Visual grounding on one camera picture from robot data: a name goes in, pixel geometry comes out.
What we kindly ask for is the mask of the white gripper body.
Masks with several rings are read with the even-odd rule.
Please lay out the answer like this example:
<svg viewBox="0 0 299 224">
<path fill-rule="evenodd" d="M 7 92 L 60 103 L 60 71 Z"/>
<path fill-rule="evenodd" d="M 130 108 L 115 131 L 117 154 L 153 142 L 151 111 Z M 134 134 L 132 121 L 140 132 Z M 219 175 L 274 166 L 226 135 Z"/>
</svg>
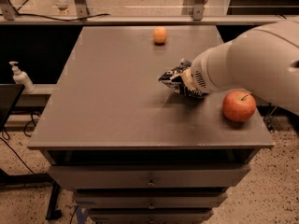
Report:
<svg viewBox="0 0 299 224">
<path fill-rule="evenodd" d="M 226 49 L 211 48 L 198 55 L 192 62 L 191 74 L 195 87 L 204 93 L 230 89 Z"/>
</svg>

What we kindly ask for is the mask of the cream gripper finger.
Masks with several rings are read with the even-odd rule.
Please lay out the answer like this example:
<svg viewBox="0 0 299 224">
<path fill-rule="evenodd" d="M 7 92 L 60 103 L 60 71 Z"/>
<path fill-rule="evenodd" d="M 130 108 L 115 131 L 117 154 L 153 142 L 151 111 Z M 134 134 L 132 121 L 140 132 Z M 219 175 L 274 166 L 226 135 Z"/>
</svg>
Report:
<svg viewBox="0 0 299 224">
<path fill-rule="evenodd" d="M 190 90 L 194 91 L 196 87 L 194 86 L 194 82 L 192 79 L 191 69 L 188 68 L 181 73 L 181 78 L 183 80 L 184 85 Z"/>
</svg>

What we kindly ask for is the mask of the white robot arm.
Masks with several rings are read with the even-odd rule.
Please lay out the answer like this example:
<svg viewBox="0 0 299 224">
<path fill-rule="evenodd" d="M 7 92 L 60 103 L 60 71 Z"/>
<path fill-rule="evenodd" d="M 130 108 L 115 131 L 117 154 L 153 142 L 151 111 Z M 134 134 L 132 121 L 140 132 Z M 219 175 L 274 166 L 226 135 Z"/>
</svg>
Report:
<svg viewBox="0 0 299 224">
<path fill-rule="evenodd" d="M 299 114 L 299 21 L 255 27 L 198 55 L 181 74 L 193 91 L 244 89 Z"/>
</svg>

